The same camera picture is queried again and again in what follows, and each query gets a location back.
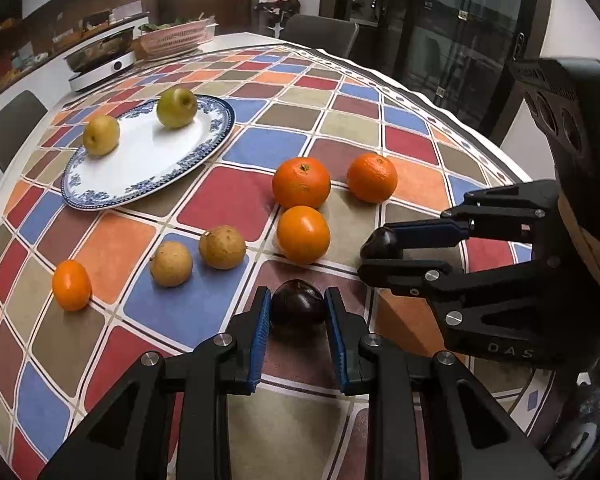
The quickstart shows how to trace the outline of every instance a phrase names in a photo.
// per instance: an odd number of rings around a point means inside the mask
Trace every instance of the tangerine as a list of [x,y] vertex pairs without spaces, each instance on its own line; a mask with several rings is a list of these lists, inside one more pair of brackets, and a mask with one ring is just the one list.
[[377,153],[365,153],[349,166],[347,185],[363,202],[379,204],[394,194],[398,174],[388,158]]
[[51,289],[58,304],[65,310],[84,308],[91,297],[91,280],[87,269],[75,260],[65,260],[56,267]]
[[280,164],[271,185],[273,196],[285,209],[297,205],[318,209],[329,196],[331,177],[319,160],[296,156]]
[[309,206],[297,205],[280,217],[276,238],[289,260],[295,264],[310,264],[327,252],[331,232],[324,216]]

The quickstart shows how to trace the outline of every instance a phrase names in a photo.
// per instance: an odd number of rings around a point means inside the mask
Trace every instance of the green apple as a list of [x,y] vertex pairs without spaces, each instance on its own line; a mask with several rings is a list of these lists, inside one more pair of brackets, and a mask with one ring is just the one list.
[[158,120],[167,128],[181,128],[189,124],[198,111],[194,93],[183,86],[173,86],[162,92],[155,109]]
[[82,133],[82,143],[91,155],[106,155],[118,145],[119,140],[118,120],[109,115],[95,116]]

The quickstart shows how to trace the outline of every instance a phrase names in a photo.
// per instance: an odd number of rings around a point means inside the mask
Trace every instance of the plate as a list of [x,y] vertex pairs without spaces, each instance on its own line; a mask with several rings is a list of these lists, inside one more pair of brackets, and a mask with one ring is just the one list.
[[122,114],[120,142],[104,156],[81,146],[62,176],[65,202],[79,210],[109,209],[145,197],[194,170],[228,139],[234,109],[217,97],[198,95],[188,126],[171,130],[155,113],[158,98]]

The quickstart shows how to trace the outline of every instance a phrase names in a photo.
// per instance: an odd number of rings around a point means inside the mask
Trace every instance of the black chair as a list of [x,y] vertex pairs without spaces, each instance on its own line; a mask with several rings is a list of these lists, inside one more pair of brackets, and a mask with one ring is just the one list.
[[47,110],[29,90],[0,110],[0,169],[4,172]]
[[359,30],[357,23],[296,14],[286,22],[280,39],[310,48],[323,48],[329,54],[347,58]]

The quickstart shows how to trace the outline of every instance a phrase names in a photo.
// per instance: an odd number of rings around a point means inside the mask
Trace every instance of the colorful checkered tablecloth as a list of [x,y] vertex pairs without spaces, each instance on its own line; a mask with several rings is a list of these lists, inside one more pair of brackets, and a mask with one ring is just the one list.
[[[202,167],[142,200],[105,212],[66,206],[59,183],[86,123],[96,114],[119,116],[174,84],[225,99],[236,115],[230,140]],[[349,163],[365,152],[388,156],[398,172],[394,196],[380,206],[346,189]],[[331,246],[307,267],[285,260],[272,241],[280,208],[271,179],[280,163],[298,155],[320,160],[332,179],[322,208]],[[2,452],[21,478],[35,478],[142,352],[190,351],[222,332],[256,286],[274,290],[289,278],[320,290],[338,286],[347,310],[362,314],[373,332],[433,354],[443,341],[426,302],[360,282],[360,245],[385,222],[434,218],[469,190],[515,179],[416,94],[313,50],[277,44],[136,66],[55,116],[1,213]],[[211,270],[198,256],[200,235],[218,224],[235,226],[248,244],[243,263],[229,271]],[[193,279],[179,288],[158,288],[150,278],[148,257],[165,239],[184,243],[194,256]],[[472,271],[528,260],[530,248],[471,239],[453,249],[406,253]],[[84,264],[93,284],[90,305],[78,313],[65,313],[50,293],[51,275],[67,258]],[[466,362],[529,432],[553,376]],[[270,339],[262,379],[253,396],[229,400],[235,479],[363,478],[367,400],[337,391],[326,336]]]

